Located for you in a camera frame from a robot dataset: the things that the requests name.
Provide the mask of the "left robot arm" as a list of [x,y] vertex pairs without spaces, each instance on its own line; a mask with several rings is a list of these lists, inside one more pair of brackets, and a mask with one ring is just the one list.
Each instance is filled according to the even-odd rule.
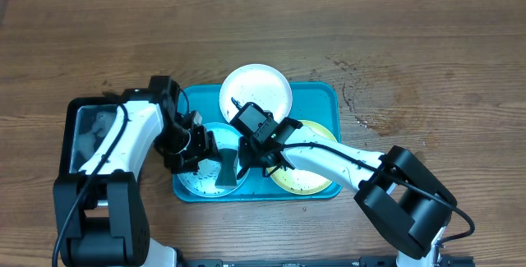
[[[66,266],[181,266],[177,249],[150,235],[138,177],[150,149],[172,173],[195,173],[204,159],[218,160],[212,132],[198,112],[178,112],[182,90],[170,76],[152,76],[147,87],[70,102],[58,177],[53,184],[58,237],[52,264]],[[76,172],[71,171],[79,111],[116,107],[104,139]]]

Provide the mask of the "green scouring sponge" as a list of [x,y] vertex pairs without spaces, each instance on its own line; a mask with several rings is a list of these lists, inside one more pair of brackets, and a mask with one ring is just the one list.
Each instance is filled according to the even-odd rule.
[[238,185],[238,151],[234,149],[219,150],[220,170],[215,186],[221,189],[232,189]]

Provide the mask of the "light blue plate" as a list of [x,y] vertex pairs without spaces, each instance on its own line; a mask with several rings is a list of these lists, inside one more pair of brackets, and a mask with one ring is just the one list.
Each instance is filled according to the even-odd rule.
[[[219,122],[205,124],[208,131],[214,133],[219,149],[237,149],[242,136],[234,127]],[[186,202],[198,202],[204,199],[228,196],[241,188],[247,175],[237,180],[235,187],[217,187],[216,179],[219,176],[220,162],[205,159],[199,162],[196,173],[182,173],[173,177],[173,192]]]

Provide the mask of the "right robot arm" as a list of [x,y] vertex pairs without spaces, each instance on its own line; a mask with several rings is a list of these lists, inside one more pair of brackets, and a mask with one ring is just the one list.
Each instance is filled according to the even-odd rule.
[[234,106],[230,123],[242,135],[239,177],[251,168],[263,168],[266,177],[280,168],[320,175],[353,192],[377,232],[398,250],[398,266],[440,263],[439,243],[457,201],[409,150],[358,150],[290,117],[276,122],[253,102]]

